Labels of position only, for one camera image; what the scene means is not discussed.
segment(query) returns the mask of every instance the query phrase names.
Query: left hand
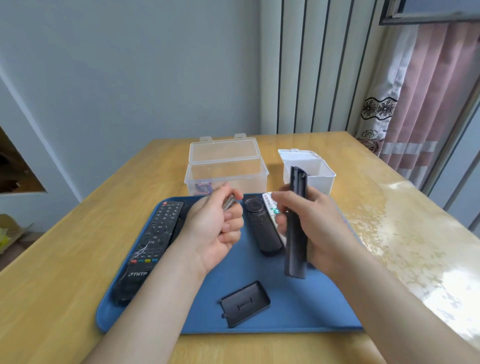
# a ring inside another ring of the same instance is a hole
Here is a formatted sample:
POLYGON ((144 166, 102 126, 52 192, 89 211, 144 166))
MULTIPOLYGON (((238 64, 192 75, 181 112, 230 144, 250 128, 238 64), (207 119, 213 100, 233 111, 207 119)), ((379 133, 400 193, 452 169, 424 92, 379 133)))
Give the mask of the left hand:
POLYGON ((195 247, 205 274, 220 263, 240 239, 243 208, 236 201, 227 211, 222 209, 231 194, 237 200, 243 198, 242 192, 224 183, 211 195, 198 200, 191 207, 180 233, 188 244, 195 247))

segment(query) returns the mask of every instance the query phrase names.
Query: brand logo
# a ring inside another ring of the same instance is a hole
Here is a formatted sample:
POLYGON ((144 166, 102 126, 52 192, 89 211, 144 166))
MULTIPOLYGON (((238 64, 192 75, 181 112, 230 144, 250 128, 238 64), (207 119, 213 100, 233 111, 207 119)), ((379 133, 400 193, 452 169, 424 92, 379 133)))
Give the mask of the brand logo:
POLYGON ((147 274, 148 274, 148 272, 132 272, 128 276, 129 277, 131 277, 131 276, 145 276, 147 274))

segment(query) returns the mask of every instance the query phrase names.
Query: cardboard box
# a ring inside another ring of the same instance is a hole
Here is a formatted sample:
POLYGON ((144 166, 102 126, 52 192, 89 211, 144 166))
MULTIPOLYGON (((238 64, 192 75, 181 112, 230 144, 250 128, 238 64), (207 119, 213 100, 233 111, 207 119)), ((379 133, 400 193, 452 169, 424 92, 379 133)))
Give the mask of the cardboard box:
POLYGON ((7 214, 0 214, 0 228, 7 229, 8 237, 8 240, 5 240, 2 239, 2 237, 0 236, 0 254, 2 254, 5 249, 7 249, 18 239, 20 239, 21 236, 27 231, 27 229, 22 228, 20 225, 17 224, 14 219, 12 219, 7 214))

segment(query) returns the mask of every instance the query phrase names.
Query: clear plastic container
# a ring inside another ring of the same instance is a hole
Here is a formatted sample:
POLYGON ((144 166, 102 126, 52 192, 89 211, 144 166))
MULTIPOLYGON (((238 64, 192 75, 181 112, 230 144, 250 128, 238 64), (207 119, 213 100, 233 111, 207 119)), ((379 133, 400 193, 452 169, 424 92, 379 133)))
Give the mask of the clear plastic container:
POLYGON ((227 140, 203 136, 190 144, 188 162, 184 182, 190 196, 208 194, 225 181, 246 194, 266 192, 268 169, 257 140, 245 134, 227 140))
POLYGON ((318 154, 311 150, 279 149, 283 161, 283 182, 290 183, 290 170, 300 167, 308 174, 307 183, 324 194, 330 194, 336 174, 318 154))

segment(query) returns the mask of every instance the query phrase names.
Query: translucent plastic box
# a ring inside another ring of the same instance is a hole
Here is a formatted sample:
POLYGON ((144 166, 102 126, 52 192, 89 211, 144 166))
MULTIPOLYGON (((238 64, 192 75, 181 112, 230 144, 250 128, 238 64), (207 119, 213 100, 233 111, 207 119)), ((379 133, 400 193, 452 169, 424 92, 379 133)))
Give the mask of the translucent plastic box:
POLYGON ((208 194, 225 181, 246 194, 267 192, 268 169, 257 140, 245 134, 227 140, 203 136, 190 144, 188 162, 184 182, 190 196, 208 194))
POLYGON ((330 194, 336 174, 311 150, 279 149, 283 161, 283 182, 290 183, 291 167, 300 167, 308 174, 307 183, 324 194, 330 194))

